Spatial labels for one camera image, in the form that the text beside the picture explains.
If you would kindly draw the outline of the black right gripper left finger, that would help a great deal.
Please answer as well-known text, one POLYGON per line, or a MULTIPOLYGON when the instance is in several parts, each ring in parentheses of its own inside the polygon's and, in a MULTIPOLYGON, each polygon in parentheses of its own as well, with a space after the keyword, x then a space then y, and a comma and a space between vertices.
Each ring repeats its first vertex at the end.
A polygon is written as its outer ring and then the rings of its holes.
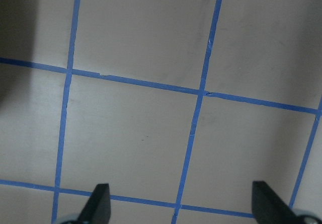
POLYGON ((75 223, 108 224, 111 218, 109 184, 97 184, 75 223))

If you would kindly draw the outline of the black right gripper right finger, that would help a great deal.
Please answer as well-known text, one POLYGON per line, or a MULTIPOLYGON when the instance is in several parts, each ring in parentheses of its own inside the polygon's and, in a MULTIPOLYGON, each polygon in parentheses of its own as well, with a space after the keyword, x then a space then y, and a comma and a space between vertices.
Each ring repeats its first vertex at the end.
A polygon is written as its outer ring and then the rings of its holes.
POLYGON ((259 224, 302 223, 265 181, 252 183, 252 215, 259 224))

